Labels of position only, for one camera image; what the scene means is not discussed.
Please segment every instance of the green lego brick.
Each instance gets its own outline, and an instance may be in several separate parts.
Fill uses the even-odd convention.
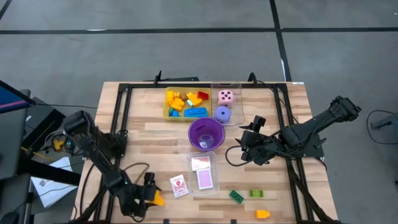
[[[236,191],[232,190],[229,196],[238,204],[242,203],[243,197],[240,196]]]
[[[262,190],[250,190],[250,197],[261,198],[264,196]]]

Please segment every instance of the purple cylinder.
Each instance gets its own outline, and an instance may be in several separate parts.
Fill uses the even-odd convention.
[[[189,126],[188,138],[195,149],[202,152],[213,151],[224,142],[225,130],[213,118],[200,118]]]

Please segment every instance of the red lego brick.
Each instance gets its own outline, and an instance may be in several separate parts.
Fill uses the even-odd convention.
[[[208,100],[209,99],[209,94],[204,93],[202,91],[198,91],[198,98],[201,98],[203,100]]]

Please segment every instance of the blue screen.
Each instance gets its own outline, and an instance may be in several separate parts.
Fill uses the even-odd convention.
[[[17,110],[29,104],[21,97],[0,86],[0,113],[6,110]]]

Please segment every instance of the gray floor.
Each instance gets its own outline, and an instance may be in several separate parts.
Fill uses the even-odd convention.
[[[273,26],[268,0],[30,2],[13,0],[0,30]],[[285,28],[398,27],[393,0],[276,2]],[[398,147],[372,142],[365,121],[371,110],[398,111],[398,32],[289,33],[284,42],[292,79],[305,82],[314,114],[336,95],[363,109],[355,122],[322,133],[328,138],[324,150],[339,219],[396,223]],[[2,80],[30,88],[48,103],[89,106],[97,105],[103,82],[148,80],[159,70],[164,78],[241,81],[255,72],[260,80],[284,80],[274,33],[0,35],[0,68]],[[389,131],[374,133],[375,138],[394,141]],[[66,222],[75,194],[48,210],[36,202],[34,211],[41,213],[35,223]]]

